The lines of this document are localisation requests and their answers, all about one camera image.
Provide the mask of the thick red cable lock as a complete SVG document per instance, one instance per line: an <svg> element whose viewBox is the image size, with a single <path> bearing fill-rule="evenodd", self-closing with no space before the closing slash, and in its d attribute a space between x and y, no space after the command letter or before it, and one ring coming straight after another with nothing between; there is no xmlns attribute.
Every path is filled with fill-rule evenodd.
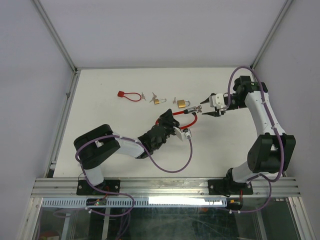
<svg viewBox="0 0 320 240"><path fill-rule="evenodd" d="M200 105L192 106L176 112L172 110L173 117L180 123L179 128L181 130L193 126L198 121L198 114L201 112L202 107Z"/></svg>

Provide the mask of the small brass long-shackle padlock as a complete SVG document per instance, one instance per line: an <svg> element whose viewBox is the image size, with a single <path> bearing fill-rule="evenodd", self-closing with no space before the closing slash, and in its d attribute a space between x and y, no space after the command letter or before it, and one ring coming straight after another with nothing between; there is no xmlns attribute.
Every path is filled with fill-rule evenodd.
<svg viewBox="0 0 320 240"><path fill-rule="evenodd" d="M153 103L154 105L158 105L158 104L165 103L166 101L167 101L166 98L158 98L157 95L154 92L152 92L152 98L149 102Z"/></svg>

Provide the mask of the medium brass padlock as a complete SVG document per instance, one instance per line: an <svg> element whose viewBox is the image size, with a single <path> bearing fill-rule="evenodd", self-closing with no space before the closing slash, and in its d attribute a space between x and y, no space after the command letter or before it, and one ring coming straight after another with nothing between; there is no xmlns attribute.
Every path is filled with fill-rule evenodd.
<svg viewBox="0 0 320 240"><path fill-rule="evenodd" d="M186 108L191 105L189 100L184 100L184 99L178 100L176 103L179 109Z"/></svg>

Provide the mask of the red thin-cable padlock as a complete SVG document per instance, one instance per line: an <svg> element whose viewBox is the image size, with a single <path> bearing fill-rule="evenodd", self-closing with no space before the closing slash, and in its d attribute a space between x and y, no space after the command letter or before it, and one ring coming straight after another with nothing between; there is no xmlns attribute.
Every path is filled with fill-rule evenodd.
<svg viewBox="0 0 320 240"><path fill-rule="evenodd" d="M118 91L117 97L127 99L131 102L139 102L142 100L142 95L138 92Z"/></svg>

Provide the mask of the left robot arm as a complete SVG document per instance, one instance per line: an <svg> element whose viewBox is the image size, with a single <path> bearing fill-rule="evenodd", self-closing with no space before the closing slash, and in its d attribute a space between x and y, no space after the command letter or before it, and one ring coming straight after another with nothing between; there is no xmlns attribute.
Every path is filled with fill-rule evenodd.
<svg viewBox="0 0 320 240"><path fill-rule="evenodd" d="M100 194L105 188L101 164L113 154L130 156L135 159L145 159L167 142L167 138L175 135L175 128L180 123L174 118L171 109L160 115L157 124L143 135L132 140L125 140L115 133L110 125L103 124L76 138L73 145L76 150L76 160L80 163L87 188L93 194Z"/></svg>

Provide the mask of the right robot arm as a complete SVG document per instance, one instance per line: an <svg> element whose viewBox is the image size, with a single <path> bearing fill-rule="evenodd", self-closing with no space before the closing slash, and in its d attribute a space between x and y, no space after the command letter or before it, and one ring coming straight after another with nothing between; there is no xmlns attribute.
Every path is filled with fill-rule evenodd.
<svg viewBox="0 0 320 240"><path fill-rule="evenodd" d="M227 96L212 93L204 104L214 110L207 113L212 117L221 117L227 111L249 109L257 139L247 154L247 160L240 166L230 168L220 180L209 180L210 195L246 195L253 194L250 181L266 174L281 175L286 171L296 139L280 126L269 101L267 86L264 82L252 81L250 76L240 76L234 81L234 93Z"/></svg>

